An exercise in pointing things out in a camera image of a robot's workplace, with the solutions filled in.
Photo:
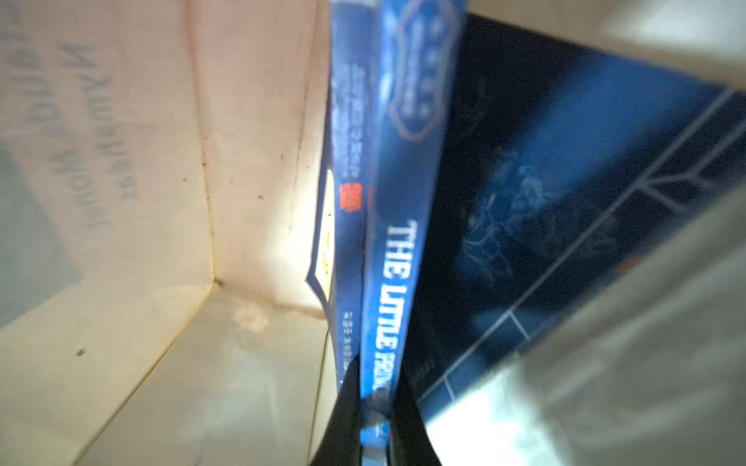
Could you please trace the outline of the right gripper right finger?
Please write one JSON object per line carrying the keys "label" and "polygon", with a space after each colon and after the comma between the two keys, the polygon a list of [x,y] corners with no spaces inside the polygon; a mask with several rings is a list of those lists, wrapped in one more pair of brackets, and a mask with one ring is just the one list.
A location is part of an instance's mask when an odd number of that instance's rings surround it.
{"label": "right gripper right finger", "polygon": [[389,456],[392,464],[441,466],[431,440],[427,436],[411,386],[406,380],[398,384],[390,422],[392,423],[392,438]]}

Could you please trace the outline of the cream canvas tote bag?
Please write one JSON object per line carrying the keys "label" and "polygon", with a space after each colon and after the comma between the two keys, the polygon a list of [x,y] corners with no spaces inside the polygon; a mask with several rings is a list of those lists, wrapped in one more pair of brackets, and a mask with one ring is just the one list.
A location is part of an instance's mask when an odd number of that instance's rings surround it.
{"label": "cream canvas tote bag", "polygon": [[1,461],[304,465],[326,1],[1,5]]}

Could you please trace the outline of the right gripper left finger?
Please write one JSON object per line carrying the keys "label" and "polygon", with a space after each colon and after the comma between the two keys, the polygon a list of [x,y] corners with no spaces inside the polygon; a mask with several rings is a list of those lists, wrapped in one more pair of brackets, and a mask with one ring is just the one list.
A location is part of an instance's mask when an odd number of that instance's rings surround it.
{"label": "right gripper left finger", "polygon": [[328,426],[311,466],[361,465],[361,396],[359,357],[351,361],[334,404]]}

